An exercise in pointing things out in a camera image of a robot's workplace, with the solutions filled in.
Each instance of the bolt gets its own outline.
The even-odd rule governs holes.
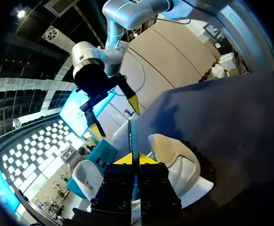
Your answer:
[[[127,203],[126,202],[123,202],[120,206],[119,206],[119,209],[124,209],[127,207]]]
[[[90,202],[93,205],[97,205],[98,204],[98,200],[96,198],[91,199]]]

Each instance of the floor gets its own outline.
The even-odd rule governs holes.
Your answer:
[[[74,215],[72,209],[78,208],[81,200],[82,198],[70,192],[66,199],[62,202],[62,204],[64,205],[64,209],[61,217],[71,219]]]

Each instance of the white bag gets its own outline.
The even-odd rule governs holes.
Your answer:
[[[215,65],[214,67],[211,68],[211,72],[214,77],[217,77],[218,79],[221,79],[225,76],[225,70],[222,65]]]
[[[236,68],[236,61],[233,53],[222,55],[218,61],[224,68],[234,69]]]
[[[104,180],[96,165],[89,160],[84,160],[77,164],[72,178],[89,201],[95,198]]]

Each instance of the ceiling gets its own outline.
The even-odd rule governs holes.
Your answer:
[[[61,0],[61,3],[72,1]],[[33,121],[25,121],[23,127],[57,116],[74,87],[71,66],[58,81],[59,87],[52,91],[53,81],[69,53],[42,38],[50,26],[74,43],[88,41],[100,46],[106,40],[106,19],[101,10],[106,0],[78,0],[75,7],[71,6],[61,16],[45,7],[49,0],[15,2],[14,5],[13,1],[10,5],[6,3],[6,10],[0,15],[1,143],[19,131],[13,127],[13,119],[57,109],[51,115],[41,114]],[[25,16],[18,18],[21,10],[25,11]],[[150,25],[146,22],[134,32],[141,33]],[[123,39],[134,39],[133,32],[128,31]],[[48,106],[44,107],[44,101],[49,102]]]

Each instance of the blue light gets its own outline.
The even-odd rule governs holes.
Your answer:
[[[111,37],[120,37],[120,36],[123,36],[123,34],[124,34],[124,31],[123,31],[123,33],[121,33],[121,34],[119,34],[119,35],[111,35],[111,34],[108,32],[108,35],[110,35]]]
[[[117,12],[118,12],[122,7],[124,7],[124,6],[128,5],[128,4],[133,4],[133,2],[127,2],[127,3],[124,3],[122,6],[120,6],[120,7],[116,10],[116,12],[114,13],[113,21],[115,21],[115,16],[116,16]]]
[[[96,117],[114,96],[114,93],[109,92],[105,99],[94,106],[93,112]],[[79,92],[75,92],[75,90],[73,90],[60,112],[62,119],[79,137],[81,137],[88,129],[87,119],[84,113],[80,110],[80,107],[88,100],[89,97],[84,91],[80,90]]]
[[[7,182],[3,179],[1,171],[0,171],[0,201],[5,203],[12,212],[15,212],[20,204],[20,201],[17,199],[15,194],[12,193]]]
[[[169,2],[169,0],[166,0],[166,1],[169,4],[169,8],[166,10],[166,11],[168,11],[170,9],[170,2]]]

